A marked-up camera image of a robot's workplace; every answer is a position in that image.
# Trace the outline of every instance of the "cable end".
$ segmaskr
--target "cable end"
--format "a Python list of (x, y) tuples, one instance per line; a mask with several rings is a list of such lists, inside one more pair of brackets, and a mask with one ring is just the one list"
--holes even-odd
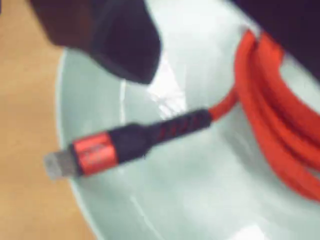
[(78, 176), (78, 166), (69, 150), (62, 150), (47, 154), (44, 159), (44, 167), (47, 175), (52, 179)]

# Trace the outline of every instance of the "wooden table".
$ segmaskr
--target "wooden table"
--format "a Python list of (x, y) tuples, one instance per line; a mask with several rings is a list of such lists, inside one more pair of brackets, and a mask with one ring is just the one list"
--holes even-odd
[(55, 78), (62, 50), (45, 38), (25, 0), (0, 15), (0, 239), (94, 239), (68, 182), (42, 158), (58, 148)]

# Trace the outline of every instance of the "red cable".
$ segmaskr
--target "red cable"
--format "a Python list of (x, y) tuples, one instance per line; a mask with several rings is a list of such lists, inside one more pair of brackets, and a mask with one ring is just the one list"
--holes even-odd
[(320, 201), (320, 116), (282, 80), (283, 49), (266, 33), (243, 36), (235, 56), (235, 84), (209, 109), (216, 121), (240, 102), (265, 158), (277, 176), (302, 196)]

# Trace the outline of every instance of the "cable connector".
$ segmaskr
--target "cable connector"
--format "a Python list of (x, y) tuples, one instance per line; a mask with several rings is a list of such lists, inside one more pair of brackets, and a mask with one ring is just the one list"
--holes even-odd
[(143, 157), (157, 144), (207, 128), (212, 116), (197, 110), (149, 126), (129, 124), (75, 140), (68, 149), (44, 158), (51, 179), (89, 176)]

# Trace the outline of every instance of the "black object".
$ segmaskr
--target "black object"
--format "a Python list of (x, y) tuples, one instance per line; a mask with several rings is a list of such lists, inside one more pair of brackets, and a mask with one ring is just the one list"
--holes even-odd
[(149, 84), (161, 43), (144, 0), (29, 0), (50, 41), (82, 50), (118, 77)]
[(161, 44), (144, 0), (108, 0), (97, 11), (98, 5), (92, 57), (121, 78), (149, 84), (158, 68)]
[(207, 128), (211, 122), (212, 116), (208, 110), (200, 109), (152, 124), (148, 127), (148, 132), (152, 144), (155, 145)]
[(153, 146), (148, 129), (139, 124), (129, 124), (107, 133), (115, 148), (119, 164), (144, 156)]

